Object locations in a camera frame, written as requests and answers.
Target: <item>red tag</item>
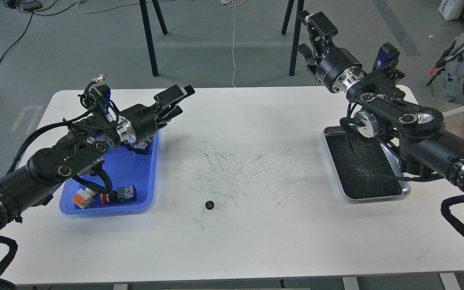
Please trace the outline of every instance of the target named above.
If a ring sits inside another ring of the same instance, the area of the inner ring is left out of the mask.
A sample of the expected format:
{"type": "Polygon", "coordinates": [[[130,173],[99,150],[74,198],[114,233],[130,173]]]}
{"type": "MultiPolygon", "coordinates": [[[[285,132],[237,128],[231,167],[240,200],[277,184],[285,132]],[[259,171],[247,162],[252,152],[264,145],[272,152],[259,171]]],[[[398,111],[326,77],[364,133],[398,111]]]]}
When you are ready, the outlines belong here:
{"type": "Polygon", "coordinates": [[[427,73],[427,75],[433,75],[433,72],[434,72],[434,69],[436,68],[436,64],[433,65],[433,67],[431,68],[431,70],[429,70],[429,72],[427,73]]]}

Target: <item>white connector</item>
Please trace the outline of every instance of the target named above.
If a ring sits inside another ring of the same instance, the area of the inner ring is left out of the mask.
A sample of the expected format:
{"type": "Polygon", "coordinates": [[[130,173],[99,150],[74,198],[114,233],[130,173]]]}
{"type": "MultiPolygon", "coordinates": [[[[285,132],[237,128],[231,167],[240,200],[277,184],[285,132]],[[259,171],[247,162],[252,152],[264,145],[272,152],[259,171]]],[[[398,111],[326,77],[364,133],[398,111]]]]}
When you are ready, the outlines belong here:
{"type": "Polygon", "coordinates": [[[85,190],[80,188],[76,191],[74,196],[72,196],[72,201],[81,209],[85,209],[94,202],[95,195],[96,193],[89,188],[85,190]]]}

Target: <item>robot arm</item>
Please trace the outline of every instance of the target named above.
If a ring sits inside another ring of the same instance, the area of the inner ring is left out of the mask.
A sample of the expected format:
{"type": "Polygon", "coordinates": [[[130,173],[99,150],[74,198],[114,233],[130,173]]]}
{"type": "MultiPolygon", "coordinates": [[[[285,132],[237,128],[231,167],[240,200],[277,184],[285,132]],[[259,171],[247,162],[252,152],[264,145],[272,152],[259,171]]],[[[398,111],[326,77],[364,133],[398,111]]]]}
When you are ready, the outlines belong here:
{"type": "MultiPolygon", "coordinates": [[[[154,136],[175,116],[182,113],[178,103],[195,93],[191,86],[173,86],[155,95],[151,106],[136,104],[123,111],[110,101],[110,89],[106,85],[92,88],[105,76],[94,79],[85,89],[81,104],[87,109],[83,115],[69,121],[64,120],[42,127],[27,138],[18,152],[9,172],[0,178],[0,229],[15,220],[22,222],[21,213],[38,205],[46,205],[53,193],[66,180],[73,178],[97,193],[109,194],[112,182],[101,168],[102,156],[109,147],[124,142],[141,143],[154,136]],[[109,112],[112,110],[116,119],[109,112]],[[68,134],[53,147],[37,151],[25,166],[15,167],[27,146],[46,130],[67,126],[68,134]],[[83,180],[80,175],[92,173],[101,177],[105,186],[83,180]]],[[[0,243],[7,244],[9,253],[0,262],[0,275],[8,267],[17,244],[14,240],[1,237],[0,243]]]]}
{"type": "MultiPolygon", "coordinates": [[[[298,47],[307,71],[330,92],[343,91],[350,103],[362,107],[352,118],[349,105],[348,116],[340,120],[343,130],[377,138],[398,157],[403,172],[418,176],[407,180],[441,176],[464,192],[464,140],[444,130],[440,111],[404,100],[405,93],[396,87],[405,76],[396,69],[398,50],[389,43],[383,44],[372,71],[366,73],[350,52],[333,44],[338,30],[322,12],[302,11],[298,19],[306,26],[313,46],[312,50],[306,44],[298,47]],[[392,143],[394,138],[399,146],[392,143]]],[[[464,225],[449,210],[461,202],[464,195],[444,200],[441,213],[464,237],[464,225]]]]}

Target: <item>electrical connector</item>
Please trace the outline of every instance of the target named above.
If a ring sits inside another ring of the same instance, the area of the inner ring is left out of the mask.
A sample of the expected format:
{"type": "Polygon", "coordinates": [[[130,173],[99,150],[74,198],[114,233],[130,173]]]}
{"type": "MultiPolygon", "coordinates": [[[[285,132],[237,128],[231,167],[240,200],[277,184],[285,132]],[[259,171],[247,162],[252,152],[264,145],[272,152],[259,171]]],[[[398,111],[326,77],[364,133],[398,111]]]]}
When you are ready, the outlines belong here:
{"type": "Polygon", "coordinates": [[[85,190],[80,188],[76,191],[74,196],[72,196],[72,201],[81,209],[85,209],[94,202],[95,195],[96,193],[89,188],[85,190]]]}
{"type": "Polygon", "coordinates": [[[33,1],[33,2],[28,2],[28,3],[23,3],[23,4],[20,5],[20,8],[23,11],[31,12],[31,11],[35,11],[37,9],[41,9],[42,8],[42,3],[40,1],[33,1]]]}

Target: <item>silver metal joint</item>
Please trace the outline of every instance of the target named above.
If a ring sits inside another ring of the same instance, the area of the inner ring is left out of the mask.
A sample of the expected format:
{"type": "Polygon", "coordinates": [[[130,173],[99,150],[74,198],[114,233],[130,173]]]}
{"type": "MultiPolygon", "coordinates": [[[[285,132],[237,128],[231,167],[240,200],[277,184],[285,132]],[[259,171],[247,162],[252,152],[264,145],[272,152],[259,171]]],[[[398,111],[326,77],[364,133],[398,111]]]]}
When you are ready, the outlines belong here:
{"type": "Polygon", "coordinates": [[[377,136],[381,132],[381,125],[374,114],[359,110],[354,114],[357,131],[366,138],[377,136]]]}
{"type": "Polygon", "coordinates": [[[418,117],[419,124],[429,123],[430,121],[434,120],[434,117],[429,113],[422,112],[422,113],[416,113],[415,115],[418,117]]]}
{"type": "Polygon", "coordinates": [[[94,81],[94,82],[97,84],[97,83],[99,83],[100,81],[104,81],[106,78],[107,78],[107,75],[106,75],[106,74],[100,74],[100,75],[98,75],[98,77],[96,77],[95,79],[92,79],[92,81],[94,81]]]}
{"type": "Polygon", "coordinates": [[[311,19],[311,17],[313,17],[316,13],[312,13],[312,14],[309,14],[305,17],[305,22],[309,23],[309,19],[311,19]]]}
{"type": "Polygon", "coordinates": [[[361,95],[360,99],[362,99],[365,102],[371,102],[375,99],[375,95],[372,93],[364,93],[361,95]]]}
{"type": "Polygon", "coordinates": [[[344,70],[334,81],[334,84],[332,85],[333,92],[348,92],[351,86],[361,81],[360,73],[361,71],[359,67],[350,67],[344,70]]]}
{"type": "Polygon", "coordinates": [[[130,143],[136,142],[134,127],[132,127],[130,121],[123,116],[119,116],[119,123],[116,127],[116,132],[118,133],[121,142],[124,140],[128,140],[130,143]]]}

